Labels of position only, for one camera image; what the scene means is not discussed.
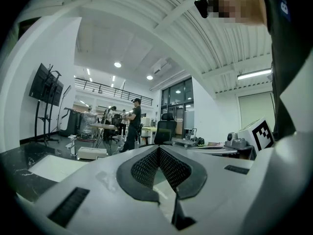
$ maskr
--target railing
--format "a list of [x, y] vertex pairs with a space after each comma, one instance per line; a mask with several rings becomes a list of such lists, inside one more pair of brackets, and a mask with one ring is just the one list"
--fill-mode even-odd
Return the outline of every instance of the railing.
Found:
[[122, 98], [125, 100], [133, 100], [135, 98], [140, 98], [141, 104], [152, 106], [152, 100], [153, 99], [151, 99], [151, 98], [137, 95], [137, 94], [127, 92], [124, 90], [120, 90], [117, 88], [112, 88], [112, 87], [104, 85], [104, 84], [89, 82], [87, 80], [80, 79], [80, 78], [75, 78], [75, 87], [78, 89], [85, 90], [85, 91], [90, 91], [90, 92], [95, 92], [95, 93], [99, 93], [99, 94], [103, 94], [103, 95], [118, 97], [118, 98]]

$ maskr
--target glass door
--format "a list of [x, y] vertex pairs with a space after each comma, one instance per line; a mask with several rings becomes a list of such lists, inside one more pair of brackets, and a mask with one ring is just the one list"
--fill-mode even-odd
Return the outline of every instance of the glass door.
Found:
[[176, 131], [174, 134], [174, 138], [182, 139], [183, 138], [183, 121], [184, 121], [184, 106], [183, 105], [175, 105], [172, 107], [168, 107], [168, 113], [173, 114], [174, 120], [177, 122]]

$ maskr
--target fluorescent light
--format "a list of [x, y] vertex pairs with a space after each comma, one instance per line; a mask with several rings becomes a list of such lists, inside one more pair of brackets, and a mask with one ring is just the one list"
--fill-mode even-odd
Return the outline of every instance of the fluorescent light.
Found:
[[260, 70], [260, 71], [256, 71], [256, 72], [251, 72], [251, 73], [239, 75], [237, 79], [241, 80], [241, 79], [245, 79], [245, 78], [249, 78], [249, 77], [270, 74], [271, 72], [272, 72], [271, 69], [270, 70]]
[[114, 66], [117, 67], [117, 68], [121, 68], [122, 67], [122, 65], [119, 62], [114, 63]]

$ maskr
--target dark pants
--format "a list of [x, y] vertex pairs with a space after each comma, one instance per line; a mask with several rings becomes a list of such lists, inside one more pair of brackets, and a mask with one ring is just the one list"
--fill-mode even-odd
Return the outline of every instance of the dark pants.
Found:
[[135, 138], [137, 135], [136, 132], [137, 132], [137, 129], [133, 127], [132, 125], [128, 127], [128, 134], [127, 134], [126, 142], [121, 152], [135, 149]]
[[122, 129], [123, 129], [123, 136], [125, 136], [125, 134], [126, 134], [126, 125], [123, 124], [123, 123], [120, 123], [119, 124], [119, 132], [118, 132], [119, 135], [122, 134]]

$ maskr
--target television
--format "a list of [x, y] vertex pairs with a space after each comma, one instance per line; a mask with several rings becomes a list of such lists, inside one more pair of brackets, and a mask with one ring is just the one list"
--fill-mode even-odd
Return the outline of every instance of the television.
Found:
[[[40, 64], [37, 73], [35, 75], [35, 78], [33, 80], [33, 83], [30, 88], [29, 96], [36, 98], [38, 100], [41, 100], [45, 103], [53, 104], [55, 106], [59, 106], [60, 99], [62, 95], [63, 90], [63, 84], [58, 80], [57, 83], [54, 84], [56, 77], [53, 75], [53, 73], [50, 74], [49, 79], [47, 80], [45, 84], [45, 80], [48, 76], [49, 70], [43, 65]], [[50, 98], [49, 92], [51, 90], [51, 86], [54, 84], [54, 88], [56, 86], [56, 93], [53, 102], [53, 92], [51, 92]]]

